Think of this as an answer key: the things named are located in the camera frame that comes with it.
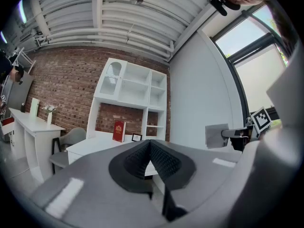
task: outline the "white desk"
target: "white desk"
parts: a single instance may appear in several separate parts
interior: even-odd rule
[[[10,145],[16,159],[26,157],[32,176],[40,183],[53,175],[49,157],[52,153],[52,139],[60,137],[62,127],[48,125],[39,117],[31,118],[29,113],[10,108],[15,119],[10,133]]]
[[[114,148],[122,144],[130,143],[132,141],[132,135],[125,135],[124,142],[117,142],[112,138],[112,133],[98,132],[95,138],[86,139],[68,147],[66,150],[68,153],[69,164],[73,163],[84,155]],[[150,162],[147,166],[145,176],[152,175],[157,175],[157,171],[155,170],[153,164]]]

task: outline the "floor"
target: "floor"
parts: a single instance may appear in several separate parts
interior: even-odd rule
[[[0,140],[0,170],[12,189],[29,197],[39,186],[32,177],[26,157],[15,160],[9,143]]]

